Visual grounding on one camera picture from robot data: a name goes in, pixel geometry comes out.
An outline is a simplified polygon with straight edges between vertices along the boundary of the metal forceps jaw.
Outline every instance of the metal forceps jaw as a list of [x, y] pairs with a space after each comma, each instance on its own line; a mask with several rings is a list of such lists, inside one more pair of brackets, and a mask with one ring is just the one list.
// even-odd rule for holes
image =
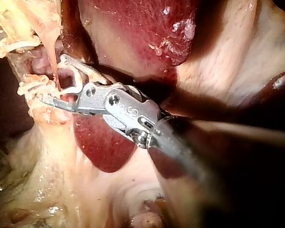
[[111, 86], [98, 83], [87, 83], [78, 94], [75, 102], [66, 102], [50, 94], [40, 96], [41, 102], [68, 112], [81, 115], [105, 115], [110, 114], [105, 105], [105, 99], [112, 89], [125, 89], [122, 84], [116, 83]]
[[[93, 70], [91, 66], [86, 66], [67, 55], [62, 55], [61, 59], [85, 74]], [[73, 103], [51, 95], [43, 95], [40, 100], [75, 114], [89, 116], [101, 114], [113, 130], [144, 149], [150, 130], [163, 115], [165, 116], [153, 100], [147, 98], [135, 87], [122, 83], [105, 86], [97, 82], [89, 82]]]

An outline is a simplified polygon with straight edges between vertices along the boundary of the metal pivot screw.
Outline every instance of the metal pivot screw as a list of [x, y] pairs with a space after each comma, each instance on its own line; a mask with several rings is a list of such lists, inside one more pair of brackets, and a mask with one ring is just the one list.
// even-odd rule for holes
[[119, 103], [119, 96], [117, 96], [117, 95], [112, 95], [112, 96], [110, 96], [110, 98], [109, 98], [109, 104], [110, 104], [111, 106], [116, 105], [116, 104], [118, 104], [118, 103]]
[[92, 96], [94, 96], [95, 92], [96, 92], [96, 89], [94, 87], [91, 87], [86, 91], [86, 95], [88, 97], [92, 97]]

